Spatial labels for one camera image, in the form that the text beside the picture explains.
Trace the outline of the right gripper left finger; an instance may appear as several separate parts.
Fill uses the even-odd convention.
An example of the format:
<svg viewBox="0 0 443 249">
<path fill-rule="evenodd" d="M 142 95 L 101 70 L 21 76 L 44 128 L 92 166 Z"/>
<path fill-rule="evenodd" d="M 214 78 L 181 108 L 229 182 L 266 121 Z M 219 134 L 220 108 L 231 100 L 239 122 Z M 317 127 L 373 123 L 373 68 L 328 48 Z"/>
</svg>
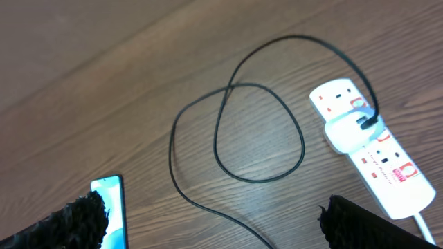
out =
<svg viewBox="0 0 443 249">
<path fill-rule="evenodd" d="M 66 204 L 45 219 L 1 240 L 2 249 L 99 249 L 109 211 L 97 191 Z"/>
</svg>

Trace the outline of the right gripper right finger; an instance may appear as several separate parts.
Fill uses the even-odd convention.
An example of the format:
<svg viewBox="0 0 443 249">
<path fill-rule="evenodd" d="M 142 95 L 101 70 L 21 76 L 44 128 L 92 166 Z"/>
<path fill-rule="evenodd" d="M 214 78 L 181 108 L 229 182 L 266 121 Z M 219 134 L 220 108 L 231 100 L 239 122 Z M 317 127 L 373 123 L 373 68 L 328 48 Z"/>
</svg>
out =
<svg viewBox="0 0 443 249">
<path fill-rule="evenodd" d="M 339 195 L 318 220 L 331 249 L 440 249 Z"/>
</svg>

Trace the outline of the Samsung Galaxy smartphone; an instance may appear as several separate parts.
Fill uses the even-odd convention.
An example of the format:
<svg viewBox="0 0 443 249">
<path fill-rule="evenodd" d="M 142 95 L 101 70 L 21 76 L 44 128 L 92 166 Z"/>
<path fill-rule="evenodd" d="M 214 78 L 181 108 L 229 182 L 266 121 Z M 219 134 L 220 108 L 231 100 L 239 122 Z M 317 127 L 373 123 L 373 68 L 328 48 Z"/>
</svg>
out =
<svg viewBox="0 0 443 249">
<path fill-rule="evenodd" d="M 123 177 L 119 174 L 97 178 L 90 183 L 91 191 L 97 191 L 105 203 L 108 226 L 103 238 L 104 249 L 128 249 L 125 193 Z"/>
</svg>

